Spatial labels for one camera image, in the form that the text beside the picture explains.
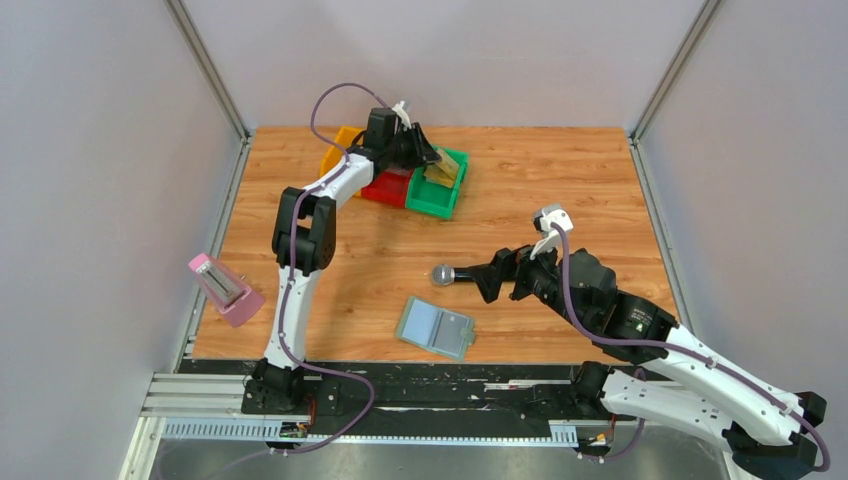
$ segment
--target black microphone handle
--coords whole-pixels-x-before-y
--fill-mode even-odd
[[[454,268],[453,269],[453,281],[454,282],[473,282],[474,279],[471,278],[471,272],[467,268]]]

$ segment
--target yellow object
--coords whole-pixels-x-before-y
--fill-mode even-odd
[[[456,179],[451,178],[446,172],[438,167],[438,165],[427,165],[424,169],[424,179],[431,183],[438,183],[448,188],[453,188],[456,184]]]
[[[442,160],[440,162],[436,163],[436,165],[439,167],[439,169],[441,171],[445,172],[445,174],[447,174],[448,177],[450,177],[453,180],[456,180],[457,175],[459,175],[459,164],[456,163],[456,160],[451,158],[451,156],[448,155],[441,148],[436,149],[436,153],[438,153],[439,156],[442,157]]]
[[[361,128],[344,126],[339,129],[339,133],[336,134],[335,141],[343,147],[348,147],[350,146],[351,142],[353,142],[353,139],[356,138],[356,136],[359,135],[359,132],[361,131]],[[336,164],[341,161],[342,152],[339,151],[338,148],[331,145],[330,148],[327,149],[327,153],[324,154],[324,158],[321,159],[321,176],[323,177],[324,175],[326,175],[327,172],[332,170],[333,167],[335,167]],[[358,197],[359,191],[357,191],[354,196]]]

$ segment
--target pink object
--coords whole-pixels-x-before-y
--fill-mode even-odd
[[[244,325],[265,303],[259,292],[217,258],[201,253],[188,262],[188,266],[206,298],[215,304],[233,328]]]

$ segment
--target white wall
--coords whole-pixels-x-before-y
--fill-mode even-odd
[[[830,405],[848,475],[848,4],[724,2],[644,142],[689,311],[733,361]]]
[[[0,477],[115,478],[237,141],[163,2],[0,10]]]
[[[632,128],[702,0],[186,0],[250,128],[342,81],[442,125]],[[319,122],[362,124],[339,92]]]

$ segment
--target wooden floor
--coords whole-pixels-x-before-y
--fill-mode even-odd
[[[332,137],[337,129],[322,129]],[[560,203],[574,222],[572,251],[612,267],[619,287],[676,314],[624,132],[604,128],[433,128],[434,144],[470,153],[450,221],[352,198],[339,212],[336,255],[315,293],[307,334],[313,360],[446,361],[395,338],[415,295],[472,316],[467,362],[612,361],[534,298],[512,302],[505,285],[490,305],[473,284],[436,287],[439,263],[488,262],[502,248],[538,239],[532,214]],[[239,188],[221,259],[266,297],[233,329],[207,305],[195,357],[261,358],[278,288],[271,231],[280,193],[318,177],[327,146],[308,128],[261,128]]]

